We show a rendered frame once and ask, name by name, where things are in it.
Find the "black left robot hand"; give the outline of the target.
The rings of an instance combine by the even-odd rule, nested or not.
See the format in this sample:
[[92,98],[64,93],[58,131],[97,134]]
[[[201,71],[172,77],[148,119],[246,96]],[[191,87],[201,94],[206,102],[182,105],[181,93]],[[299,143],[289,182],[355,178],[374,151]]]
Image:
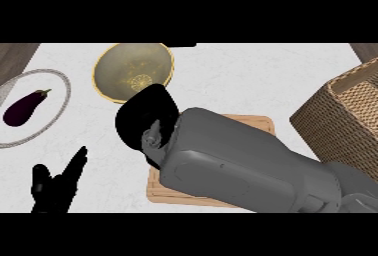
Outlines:
[[45,164],[33,167],[32,196],[35,199],[33,213],[64,214],[77,195],[79,180],[88,163],[88,148],[82,147],[66,170],[57,176]]

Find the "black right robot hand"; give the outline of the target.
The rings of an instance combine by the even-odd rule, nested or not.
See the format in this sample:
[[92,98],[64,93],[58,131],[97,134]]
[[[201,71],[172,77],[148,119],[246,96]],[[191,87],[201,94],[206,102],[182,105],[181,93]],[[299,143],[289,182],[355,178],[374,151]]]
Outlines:
[[[178,120],[179,109],[162,84],[148,86],[125,103],[116,115],[116,130],[125,144],[144,153],[150,165],[157,169],[164,166]],[[160,140],[150,145],[148,131],[156,122],[160,122]]]

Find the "white plate with grey rim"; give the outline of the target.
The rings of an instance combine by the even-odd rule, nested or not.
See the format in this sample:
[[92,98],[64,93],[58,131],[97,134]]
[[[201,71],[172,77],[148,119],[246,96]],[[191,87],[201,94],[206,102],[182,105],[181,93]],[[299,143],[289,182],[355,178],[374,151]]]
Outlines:
[[[43,91],[46,98],[29,121],[20,127],[12,127],[4,121],[5,112],[36,91]],[[66,111],[70,98],[68,76],[54,69],[27,71],[0,85],[0,149],[23,145],[48,131]]]

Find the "gold-rimmed olive bowl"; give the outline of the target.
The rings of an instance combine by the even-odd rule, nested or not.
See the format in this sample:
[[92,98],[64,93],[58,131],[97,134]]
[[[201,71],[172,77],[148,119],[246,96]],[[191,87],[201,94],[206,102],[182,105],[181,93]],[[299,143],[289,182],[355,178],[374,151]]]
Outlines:
[[173,73],[175,56],[163,43],[119,43],[94,66],[94,87],[107,100],[125,104],[151,84],[167,85]]

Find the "purple eggplant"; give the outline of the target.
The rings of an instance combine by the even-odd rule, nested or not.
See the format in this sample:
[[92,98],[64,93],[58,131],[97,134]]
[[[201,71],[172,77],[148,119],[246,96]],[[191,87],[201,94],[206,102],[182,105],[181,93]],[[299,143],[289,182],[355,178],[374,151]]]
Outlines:
[[23,97],[8,108],[4,115],[4,121],[11,127],[20,127],[27,123],[36,108],[48,98],[49,92],[51,89],[35,91],[32,94]]

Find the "wicker basket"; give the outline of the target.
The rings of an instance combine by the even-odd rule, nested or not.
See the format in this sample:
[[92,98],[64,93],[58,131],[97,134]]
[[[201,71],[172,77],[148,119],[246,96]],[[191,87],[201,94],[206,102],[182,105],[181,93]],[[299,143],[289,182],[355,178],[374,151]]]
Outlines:
[[378,57],[324,84],[290,122],[320,160],[378,182]]

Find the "wooden cutting board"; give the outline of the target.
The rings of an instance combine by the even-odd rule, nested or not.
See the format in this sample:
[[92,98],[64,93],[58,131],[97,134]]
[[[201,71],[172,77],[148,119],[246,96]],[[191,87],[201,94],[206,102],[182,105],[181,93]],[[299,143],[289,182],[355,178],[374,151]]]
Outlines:
[[[275,124],[269,117],[237,114],[225,114],[225,117],[275,135]],[[150,169],[147,197],[154,203],[234,208],[232,204],[228,204],[216,199],[193,196],[164,187],[160,183],[160,171],[156,168]]]

